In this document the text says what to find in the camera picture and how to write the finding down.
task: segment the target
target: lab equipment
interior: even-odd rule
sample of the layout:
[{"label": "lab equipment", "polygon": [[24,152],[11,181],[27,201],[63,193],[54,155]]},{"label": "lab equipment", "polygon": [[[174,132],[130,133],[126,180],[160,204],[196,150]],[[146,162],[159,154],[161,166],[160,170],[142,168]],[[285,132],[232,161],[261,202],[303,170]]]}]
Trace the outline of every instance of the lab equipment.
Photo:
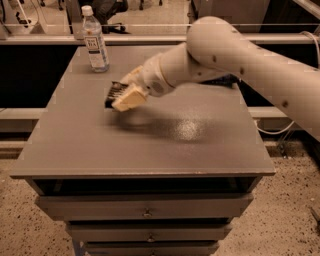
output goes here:
[{"label": "lab equipment", "polygon": [[94,72],[105,72],[109,69],[109,58],[99,21],[93,16],[92,7],[82,6],[84,15],[83,37],[89,51],[89,58]]},{"label": "lab equipment", "polygon": [[129,85],[112,103],[119,111],[161,97],[186,82],[232,74],[320,141],[320,71],[263,49],[217,17],[197,20],[187,40],[124,76]]}]

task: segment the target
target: bottle label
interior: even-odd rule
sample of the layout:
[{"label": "bottle label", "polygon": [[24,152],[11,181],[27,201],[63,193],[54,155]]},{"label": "bottle label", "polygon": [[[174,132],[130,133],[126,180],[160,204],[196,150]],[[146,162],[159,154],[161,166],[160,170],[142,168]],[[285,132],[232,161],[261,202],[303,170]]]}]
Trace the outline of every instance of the bottle label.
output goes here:
[{"label": "bottle label", "polygon": [[101,42],[96,36],[84,37],[85,43],[89,50],[89,58],[93,68],[102,68],[105,66],[103,53],[101,52]]}]

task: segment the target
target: gray tabletop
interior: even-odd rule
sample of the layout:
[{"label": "gray tabletop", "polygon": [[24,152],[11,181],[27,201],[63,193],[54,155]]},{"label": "gray tabletop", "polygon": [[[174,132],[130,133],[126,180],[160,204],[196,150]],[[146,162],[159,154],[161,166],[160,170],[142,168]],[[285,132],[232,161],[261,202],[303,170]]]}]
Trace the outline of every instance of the gray tabletop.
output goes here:
[{"label": "gray tabletop", "polygon": [[11,172],[15,178],[274,174],[239,89],[185,84],[124,113],[105,109],[111,81],[169,46],[109,47],[92,73],[78,48]]}]

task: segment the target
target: drawer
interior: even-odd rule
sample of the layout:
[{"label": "drawer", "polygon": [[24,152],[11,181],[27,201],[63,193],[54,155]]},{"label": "drawer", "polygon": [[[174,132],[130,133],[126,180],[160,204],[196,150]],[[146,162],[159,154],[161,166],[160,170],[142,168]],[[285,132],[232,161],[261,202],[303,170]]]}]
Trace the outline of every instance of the drawer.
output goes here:
[{"label": "drawer", "polygon": [[67,225],[67,233],[76,241],[87,242],[149,242],[156,241],[217,241],[231,231],[230,224],[212,224],[210,220],[163,220],[153,222],[115,222],[96,225]]},{"label": "drawer", "polygon": [[117,220],[239,217],[251,193],[38,197],[53,220]]},{"label": "drawer", "polygon": [[85,243],[91,256],[208,256],[219,248],[218,242],[160,243]]}]

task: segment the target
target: drawer handle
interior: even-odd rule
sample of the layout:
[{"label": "drawer handle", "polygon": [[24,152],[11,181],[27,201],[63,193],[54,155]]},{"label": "drawer handle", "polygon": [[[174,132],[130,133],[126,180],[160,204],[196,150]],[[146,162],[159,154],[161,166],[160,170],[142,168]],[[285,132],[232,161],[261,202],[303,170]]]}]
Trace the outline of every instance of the drawer handle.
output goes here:
[{"label": "drawer handle", "polygon": [[147,242],[148,243],[154,243],[156,240],[153,238],[153,235],[152,234],[150,234],[149,235],[149,238],[147,239]]},{"label": "drawer handle", "polygon": [[144,218],[148,219],[148,218],[151,218],[151,217],[152,217],[152,214],[151,214],[151,212],[150,212],[149,209],[146,209],[146,212],[145,212],[144,214],[142,214],[142,216],[143,216]]}]

